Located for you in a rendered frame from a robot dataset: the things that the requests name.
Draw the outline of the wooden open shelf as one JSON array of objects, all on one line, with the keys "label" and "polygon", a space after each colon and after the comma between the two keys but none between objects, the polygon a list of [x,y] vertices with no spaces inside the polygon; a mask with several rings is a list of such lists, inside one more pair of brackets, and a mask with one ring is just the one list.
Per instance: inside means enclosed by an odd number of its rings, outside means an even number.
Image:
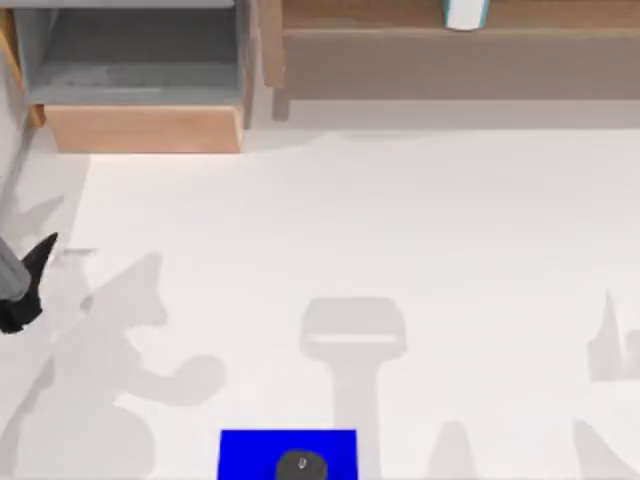
[{"label": "wooden open shelf", "polygon": [[274,115],[306,101],[640,100],[640,0],[256,0]]}]

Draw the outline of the white and teal cup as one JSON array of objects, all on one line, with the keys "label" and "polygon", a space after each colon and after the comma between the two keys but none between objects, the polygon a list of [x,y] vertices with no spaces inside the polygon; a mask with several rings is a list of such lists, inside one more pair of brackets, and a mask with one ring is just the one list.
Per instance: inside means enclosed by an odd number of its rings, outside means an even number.
[{"label": "white and teal cup", "polygon": [[454,31],[474,31],[485,26],[491,0],[442,0],[444,25]]}]

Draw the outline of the pale wooden drawer front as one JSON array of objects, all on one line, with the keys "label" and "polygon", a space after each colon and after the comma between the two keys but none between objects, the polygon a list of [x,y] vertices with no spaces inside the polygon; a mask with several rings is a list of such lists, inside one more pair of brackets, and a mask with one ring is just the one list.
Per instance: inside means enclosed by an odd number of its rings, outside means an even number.
[{"label": "pale wooden drawer front", "polygon": [[66,153],[238,153],[245,111],[218,105],[47,105]]}]

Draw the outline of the dark grey computer mouse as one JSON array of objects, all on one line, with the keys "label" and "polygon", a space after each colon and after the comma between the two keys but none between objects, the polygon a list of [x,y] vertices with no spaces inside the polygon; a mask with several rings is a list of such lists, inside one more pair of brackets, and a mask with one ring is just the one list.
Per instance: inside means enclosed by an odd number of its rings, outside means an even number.
[{"label": "dark grey computer mouse", "polygon": [[290,450],[278,460],[275,480],[327,480],[328,464],[311,451]]}]

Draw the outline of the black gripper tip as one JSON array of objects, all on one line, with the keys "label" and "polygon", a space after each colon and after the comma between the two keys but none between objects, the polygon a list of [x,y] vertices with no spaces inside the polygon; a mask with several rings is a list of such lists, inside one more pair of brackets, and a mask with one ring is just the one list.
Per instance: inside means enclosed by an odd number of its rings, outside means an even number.
[{"label": "black gripper tip", "polygon": [[22,259],[0,236],[0,332],[17,334],[43,312],[40,283],[58,240],[52,233]]}]

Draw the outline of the blue square mat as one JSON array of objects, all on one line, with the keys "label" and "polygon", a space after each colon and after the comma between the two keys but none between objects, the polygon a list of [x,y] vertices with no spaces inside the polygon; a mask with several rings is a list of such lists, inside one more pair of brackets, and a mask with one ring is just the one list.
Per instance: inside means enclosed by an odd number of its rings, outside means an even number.
[{"label": "blue square mat", "polygon": [[357,432],[353,429],[224,430],[217,480],[275,480],[287,451],[311,451],[328,464],[327,480],[359,480]]}]

